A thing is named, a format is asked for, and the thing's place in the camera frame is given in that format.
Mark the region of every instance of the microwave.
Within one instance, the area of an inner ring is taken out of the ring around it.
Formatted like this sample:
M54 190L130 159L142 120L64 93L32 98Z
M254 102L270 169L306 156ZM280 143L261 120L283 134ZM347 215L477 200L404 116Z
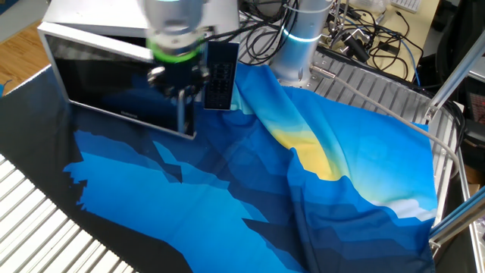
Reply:
M206 36L237 30L236 0L206 2L201 27ZM196 103L205 109L230 109L239 37L203 46L209 73L217 77L186 101L180 132L177 102L148 83L148 72L158 64L146 48L146 28L137 0L54 0L38 31L66 101L192 139Z

